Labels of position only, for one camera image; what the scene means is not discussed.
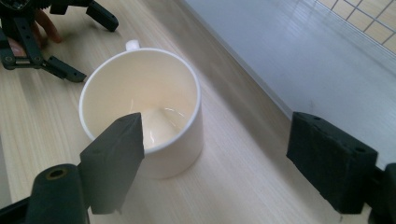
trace human hand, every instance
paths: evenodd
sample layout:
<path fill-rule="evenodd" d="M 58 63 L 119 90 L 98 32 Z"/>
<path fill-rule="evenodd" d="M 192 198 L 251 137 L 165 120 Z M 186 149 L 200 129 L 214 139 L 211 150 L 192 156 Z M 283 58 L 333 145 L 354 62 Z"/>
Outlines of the human hand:
<path fill-rule="evenodd" d="M 62 42 L 62 38 L 59 35 L 55 25 L 50 20 L 49 16 L 44 11 L 38 9 L 35 11 L 35 22 L 33 23 L 31 29 L 35 36 L 35 42 L 40 48 L 46 43 L 46 38 L 40 33 L 38 25 L 40 25 L 44 29 L 47 37 L 50 40 L 55 43 Z M 12 38 L 8 39 L 8 43 L 11 46 L 12 52 L 15 56 L 26 55 L 26 52 L 24 51 L 20 43 Z"/>

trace ceramic mug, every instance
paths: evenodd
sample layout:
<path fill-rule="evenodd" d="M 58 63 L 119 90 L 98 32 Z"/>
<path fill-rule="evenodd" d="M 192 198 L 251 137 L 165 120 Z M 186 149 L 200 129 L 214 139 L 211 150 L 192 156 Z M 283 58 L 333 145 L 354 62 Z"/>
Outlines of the ceramic mug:
<path fill-rule="evenodd" d="M 139 48 L 133 40 L 89 77 L 79 117 L 94 140 L 114 120 L 136 112 L 142 114 L 145 147 L 139 175 L 166 178 L 194 163 L 203 147 L 198 78 L 176 54 Z"/>

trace light wood tabletop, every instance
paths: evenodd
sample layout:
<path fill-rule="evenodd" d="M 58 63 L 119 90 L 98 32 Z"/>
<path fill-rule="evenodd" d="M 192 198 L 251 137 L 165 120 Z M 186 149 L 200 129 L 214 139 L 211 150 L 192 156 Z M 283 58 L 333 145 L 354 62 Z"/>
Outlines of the light wood tabletop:
<path fill-rule="evenodd" d="M 200 79 L 205 145 L 180 175 L 138 175 L 122 213 L 91 216 L 92 223 L 367 222 L 368 206 L 362 215 L 339 215 L 286 158 L 290 121 L 182 1 L 98 2 L 118 18 L 115 33 L 95 23 L 85 8 L 70 7 L 65 16 L 50 15 L 64 41 L 49 42 L 43 54 L 89 76 L 130 39 L 174 52 Z M 91 141 L 78 117 L 84 83 L 43 70 L 0 69 L 1 143 L 16 202 L 30 195 L 41 171 L 78 164 Z"/>

